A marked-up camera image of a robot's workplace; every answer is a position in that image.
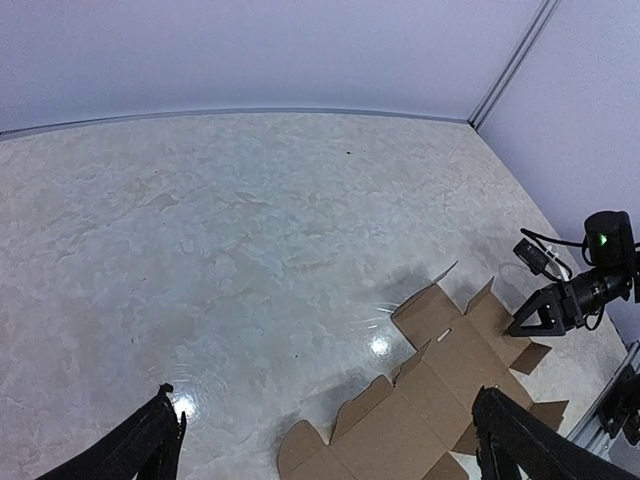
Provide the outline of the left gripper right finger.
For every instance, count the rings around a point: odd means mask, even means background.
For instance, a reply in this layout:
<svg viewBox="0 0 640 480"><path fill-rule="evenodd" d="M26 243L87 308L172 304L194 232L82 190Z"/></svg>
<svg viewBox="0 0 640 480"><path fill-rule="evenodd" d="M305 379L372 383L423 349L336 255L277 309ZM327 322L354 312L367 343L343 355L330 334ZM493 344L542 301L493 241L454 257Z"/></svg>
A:
<svg viewBox="0 0 640 480"><path fill-rule="evenodd" d="M556 433L497 388L472 405L483 479L634 479L636 476Z"/></svg>

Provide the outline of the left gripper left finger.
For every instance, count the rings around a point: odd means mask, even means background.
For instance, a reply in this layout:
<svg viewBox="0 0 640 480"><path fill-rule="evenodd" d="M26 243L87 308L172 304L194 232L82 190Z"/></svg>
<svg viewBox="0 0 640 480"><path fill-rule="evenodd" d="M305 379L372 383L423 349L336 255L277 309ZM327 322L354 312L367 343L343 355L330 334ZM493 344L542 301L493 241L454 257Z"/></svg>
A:
<svg viewBox="0 0 640 480"><path fill-rule="evenodd" d="M43 479L175 479L186 433L164 383L158 393L87 450L44 473Z"/></svg>

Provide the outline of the brown cardboard paper box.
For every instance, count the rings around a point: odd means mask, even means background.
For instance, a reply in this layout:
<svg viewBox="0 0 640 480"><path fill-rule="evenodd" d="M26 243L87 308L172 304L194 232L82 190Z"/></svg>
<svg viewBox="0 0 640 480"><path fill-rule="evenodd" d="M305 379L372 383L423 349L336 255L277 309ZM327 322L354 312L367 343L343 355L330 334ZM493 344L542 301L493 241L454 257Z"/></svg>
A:
<svg viewBox="0 0 640 480"><path fill-rule="evenodd" d="M329 439L307 420L286 433L283 479L466 479L456 454L476 449L472 404L494 387L553 430L567 401L536 402L516 378L550 347L507 336L512 316L488 281L459 308L439 279L408 278L386 299L415 353L391 377L377 376L338 410Z"/></svg>

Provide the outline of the right aluminium frame post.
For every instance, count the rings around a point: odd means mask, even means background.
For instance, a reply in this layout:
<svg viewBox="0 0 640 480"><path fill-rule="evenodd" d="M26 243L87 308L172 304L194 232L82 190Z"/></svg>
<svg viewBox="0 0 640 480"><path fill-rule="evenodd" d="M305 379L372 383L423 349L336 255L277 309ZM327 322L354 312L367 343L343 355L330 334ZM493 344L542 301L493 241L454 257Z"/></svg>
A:
<svg viewBox="0 0 640 480"><path fill-rule="evenodd" d="M476 132L480 131L490 117L561 3L561 0L543 0L539 2L524 32L520 35L508 55L506 63L501 67L496 78L467 119L467 123Z"/></svg>

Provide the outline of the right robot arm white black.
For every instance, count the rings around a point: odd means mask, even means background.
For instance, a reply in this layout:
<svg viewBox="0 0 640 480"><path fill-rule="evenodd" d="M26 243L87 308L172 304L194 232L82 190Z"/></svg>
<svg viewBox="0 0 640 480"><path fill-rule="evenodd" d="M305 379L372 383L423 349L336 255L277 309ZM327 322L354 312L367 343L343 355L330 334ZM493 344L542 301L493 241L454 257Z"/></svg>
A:
<svg viewBox="0 0 640 480"><path fill-rule="evenodd" d="M536 290L513 314L512 337L563 336L573 329L596 330L605 307L616 299L639 301L639 243L624 211L600 211L584 222L580 242L546 237L522 229L513 253L550 283ZM588 270L574 274L554 245L578 248Z"/></svg>

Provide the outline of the front aluminium rail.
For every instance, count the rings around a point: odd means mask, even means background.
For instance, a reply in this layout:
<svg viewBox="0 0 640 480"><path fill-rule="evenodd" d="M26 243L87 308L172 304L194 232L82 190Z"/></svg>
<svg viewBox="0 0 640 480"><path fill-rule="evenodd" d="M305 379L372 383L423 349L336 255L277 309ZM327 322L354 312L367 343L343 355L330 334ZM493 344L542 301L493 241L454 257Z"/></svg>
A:
<svg viewBox="0 0 640 480"><path fill-rule="evenodd" d="M567 439L639 475L639 342Z"/></svg>

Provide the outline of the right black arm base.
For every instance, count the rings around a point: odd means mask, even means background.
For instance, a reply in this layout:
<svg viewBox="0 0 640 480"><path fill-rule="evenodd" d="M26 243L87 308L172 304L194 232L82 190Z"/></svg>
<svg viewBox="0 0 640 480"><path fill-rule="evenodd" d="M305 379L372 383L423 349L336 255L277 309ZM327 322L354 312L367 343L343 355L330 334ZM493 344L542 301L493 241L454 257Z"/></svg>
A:
<svg viewBox="0 0 640 480"><path fill-rule="evenodd" d="M620 432L629 444L639 443L639 375L625 370L598 409L598 417L611 439Z"/></svg>

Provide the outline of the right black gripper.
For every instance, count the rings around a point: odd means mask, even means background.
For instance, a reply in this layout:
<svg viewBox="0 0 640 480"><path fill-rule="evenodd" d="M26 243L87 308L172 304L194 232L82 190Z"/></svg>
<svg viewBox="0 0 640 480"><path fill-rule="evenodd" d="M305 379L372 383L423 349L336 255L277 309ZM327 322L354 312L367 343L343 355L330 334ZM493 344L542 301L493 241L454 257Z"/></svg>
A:
<svg viewBox="0 0 640 480"><path fill-rule="evenodd" d="M630 296L630 275L622 268L592 268L554 287L536 290L513 314L511 337L559 337L571 329L596 330L605 307Z"/></svg>

